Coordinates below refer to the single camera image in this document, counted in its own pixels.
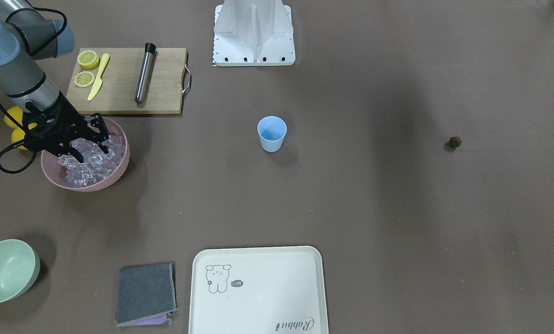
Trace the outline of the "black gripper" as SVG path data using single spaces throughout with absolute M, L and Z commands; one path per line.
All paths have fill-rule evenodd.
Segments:
M 23 146 L 27 150 L 45 150 L 56 156 L 72 155 L 78 163 L 84 163 L 86 142 L 73 140 L 87 139 L 97 144 L 103 154 L 109 153 L 105 144 L 109 139 L 108 129 L 101 114 L 82 116 L 62 93 L 46 109 L 38 108 L 32 99 L 26 99 L 24 107 L 27 112 L 22 119 L 26 134 Z M 37 126 L 29 129 L 28 125 L 34 122 Z

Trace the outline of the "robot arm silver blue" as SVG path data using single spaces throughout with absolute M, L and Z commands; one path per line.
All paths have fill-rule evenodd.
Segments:
M 66 17 L 46 19 L 41 11 L 26 0 L 0 0 L 0 89 L 22 110 L 22 146 L 83 161 L 71 143 L 85 139 L 107 154 L 103 117 L 82 116 L 37 64 L 75 48 Z

